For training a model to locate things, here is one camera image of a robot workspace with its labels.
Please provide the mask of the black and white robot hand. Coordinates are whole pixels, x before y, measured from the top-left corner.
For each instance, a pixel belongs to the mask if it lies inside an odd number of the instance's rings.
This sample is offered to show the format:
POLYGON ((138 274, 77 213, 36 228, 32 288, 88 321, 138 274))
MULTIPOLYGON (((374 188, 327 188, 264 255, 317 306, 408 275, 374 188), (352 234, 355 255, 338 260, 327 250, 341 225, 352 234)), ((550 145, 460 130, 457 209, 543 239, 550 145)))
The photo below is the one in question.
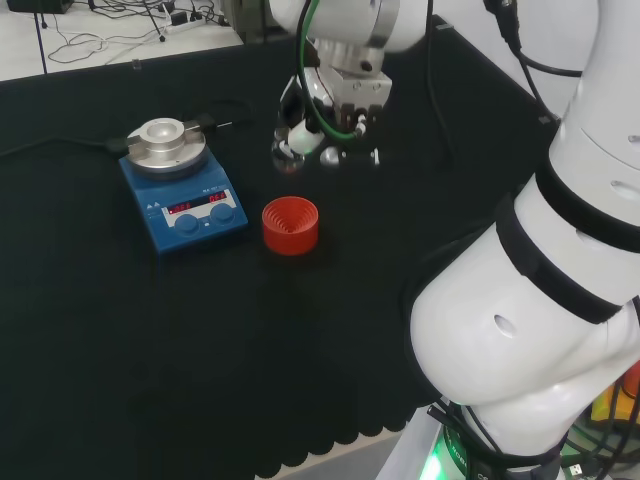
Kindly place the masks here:
POLYGON ((358 77, 330 67, 306 67, 306 88, 293 76, 280 98, 271 147, 283 173, 302 168, 314 155, 336 167, 346 148, 375 132, 389 99, 392 81, 384 73, 358 77))

